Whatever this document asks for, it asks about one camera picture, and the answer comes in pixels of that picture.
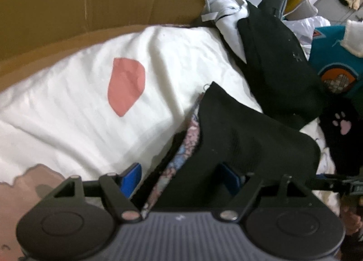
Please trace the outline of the black folded garment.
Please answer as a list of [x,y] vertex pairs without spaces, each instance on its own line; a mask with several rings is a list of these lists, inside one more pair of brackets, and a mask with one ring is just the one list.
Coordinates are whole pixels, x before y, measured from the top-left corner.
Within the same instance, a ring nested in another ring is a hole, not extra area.
[[247,6],[249,15],[237,23],[245,52],[239,67],[265,115],[302,129],[322,111],[323,84],[295,34],[277,17]]

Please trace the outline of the black hoodie floral lining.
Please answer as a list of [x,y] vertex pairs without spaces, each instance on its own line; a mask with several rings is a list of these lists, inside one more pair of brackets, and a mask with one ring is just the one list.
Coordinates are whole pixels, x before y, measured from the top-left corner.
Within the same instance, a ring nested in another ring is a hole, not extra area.
[[231,172],[298,182],[315,176],[320,148],[308,135],[247,107],[213,83],[192,115],[176,155],[158,178],[142,215],[226,206]]

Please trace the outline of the teal patterned garment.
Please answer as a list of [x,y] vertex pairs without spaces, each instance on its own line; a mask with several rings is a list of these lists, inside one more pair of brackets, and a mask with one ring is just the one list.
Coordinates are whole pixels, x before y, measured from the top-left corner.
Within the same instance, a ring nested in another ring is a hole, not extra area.
[[314,30],[309,64],[333,93],[362,89],[362,22]]

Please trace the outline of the white patterned bed sheet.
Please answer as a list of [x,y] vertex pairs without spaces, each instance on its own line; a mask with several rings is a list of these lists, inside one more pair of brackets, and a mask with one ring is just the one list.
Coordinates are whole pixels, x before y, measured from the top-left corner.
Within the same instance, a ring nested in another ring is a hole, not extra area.
[[19,260],[17,221],[64,178],[96,179],[139,162],[148,175],[218,83],[259,110],[219,33],[147,27],[33,61],[1,93],[1,259]]

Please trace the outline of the flattened cardboard sheet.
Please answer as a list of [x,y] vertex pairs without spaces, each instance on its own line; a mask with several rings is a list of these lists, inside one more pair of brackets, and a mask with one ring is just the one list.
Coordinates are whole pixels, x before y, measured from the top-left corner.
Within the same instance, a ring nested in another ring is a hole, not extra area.
[[117,35],[156,24],[190,24],[204,5],[204,0],[1,0],[1,88]]

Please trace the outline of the black paw print garment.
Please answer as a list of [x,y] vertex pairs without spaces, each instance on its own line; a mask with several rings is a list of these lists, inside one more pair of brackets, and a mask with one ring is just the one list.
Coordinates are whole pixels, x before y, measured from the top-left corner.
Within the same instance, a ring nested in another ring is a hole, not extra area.
[[330,93],[319,120],[336,173],[358,176],[362,168],[362,89]]

